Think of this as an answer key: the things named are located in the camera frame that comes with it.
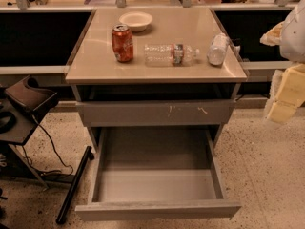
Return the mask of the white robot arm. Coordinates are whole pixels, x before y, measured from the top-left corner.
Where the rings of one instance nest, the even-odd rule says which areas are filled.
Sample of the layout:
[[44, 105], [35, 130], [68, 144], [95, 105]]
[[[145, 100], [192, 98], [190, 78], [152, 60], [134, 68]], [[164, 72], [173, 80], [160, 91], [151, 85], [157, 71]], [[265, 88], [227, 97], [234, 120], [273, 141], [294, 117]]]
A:
[[292, 63], [284, 72], [274, 72], [265, 106], [265, 118], [282, 124], [305, 102], [305, 0], [300, 0], [283, 22], [264, 33], [260, 42], [278, 45], [280, 55]]

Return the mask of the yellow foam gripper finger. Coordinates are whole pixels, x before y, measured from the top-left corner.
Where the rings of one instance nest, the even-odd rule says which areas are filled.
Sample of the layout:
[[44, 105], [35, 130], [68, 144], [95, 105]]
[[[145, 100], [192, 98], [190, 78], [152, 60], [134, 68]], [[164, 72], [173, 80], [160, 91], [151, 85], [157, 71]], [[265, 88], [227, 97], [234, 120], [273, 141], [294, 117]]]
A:
[[275, 123], [285, 123], [304, 102], [305, 64], [293, 64], [285, 71], [276, 70], [266, 103], [266, 118]]
[[283, 28], [283, 23], [280, 22], [266, 33], [264, 33], [260, 38], [260, 43], [267, 46], [276, 46], [281, 42], [281, 32]]

